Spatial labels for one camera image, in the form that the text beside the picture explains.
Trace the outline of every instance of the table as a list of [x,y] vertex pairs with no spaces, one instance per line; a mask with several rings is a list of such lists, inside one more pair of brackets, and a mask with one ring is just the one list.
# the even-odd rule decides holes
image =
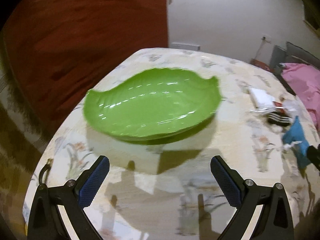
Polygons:
[[[319,137],[299,98],[287,93],[269,72],[247,63],[203,52],[142,49],[103,78],[96,90],[109,90],[132,75],[152,67],[183,67],[203,78],[220,79],[223,101],[213,118],[186,138],[169,138],[161,144],[121,142],[95,132],[82,115],[82,100],[58,129],[30,181],[23,207],[28,222],[38,186],[39,171],[48,158],[53,166],[49,187],[77,179],[99,155],[110,160],[110,172],[85,212],[104,239],[163,240],[216,239],[232,218],[230,207],[210,172],[210,160],[221,155],[227,164],[258,185],[281,182],[288,195],[294,226],[309,214],[320,197],[319,172],[310,164],[297,169],[292,151],[283,151],[281,129],[267,125],[254,110],[247,85],[264,89],[275,98],[297,100],[300,122],[310,145]],[[198,223],[198,195],[204,198]],[[61,215],[72,239],[78,239]],[[256,209],[243,239],[251,235],[261,206]]]

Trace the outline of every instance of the leaf-shaped bowl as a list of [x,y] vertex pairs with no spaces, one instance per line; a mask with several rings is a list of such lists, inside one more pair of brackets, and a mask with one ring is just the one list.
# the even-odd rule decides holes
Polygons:
[[117,87],[89,90],[84,117],[99,132],[120,140],[160,139],[211,117],[221,101],[218,79],[184,69],[152,68]]

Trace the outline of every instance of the blue cloth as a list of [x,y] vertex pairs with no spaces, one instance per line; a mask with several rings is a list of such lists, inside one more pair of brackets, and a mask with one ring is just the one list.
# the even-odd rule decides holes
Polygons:
[[311,161],[307,158],[307,149],[309,147],[309,143],[304,136],[298,116],[296,116],[290,129],[283,135],[282,141],[285,144],[291,144],[294,141],[302,141],[302,143],[296,145],[297,150],[293,150],[297,158],[298,167],[299,169],[304,169],[311,163]]

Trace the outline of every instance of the pink fabric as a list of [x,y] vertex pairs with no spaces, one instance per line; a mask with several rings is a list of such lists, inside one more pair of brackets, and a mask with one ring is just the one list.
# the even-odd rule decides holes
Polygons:
[[313,66],[285,63],[282,77],[308,110],[317,130],[320,129],[320,71]]

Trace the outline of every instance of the white wall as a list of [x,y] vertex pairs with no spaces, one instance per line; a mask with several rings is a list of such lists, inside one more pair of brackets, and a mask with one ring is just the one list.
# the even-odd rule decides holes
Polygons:
[[303,22],[301,0],[173,0],[168,5],[170,42],[198,44],[201,51],[269,63],[273,45],[290,41],[320,57],[320,39]]

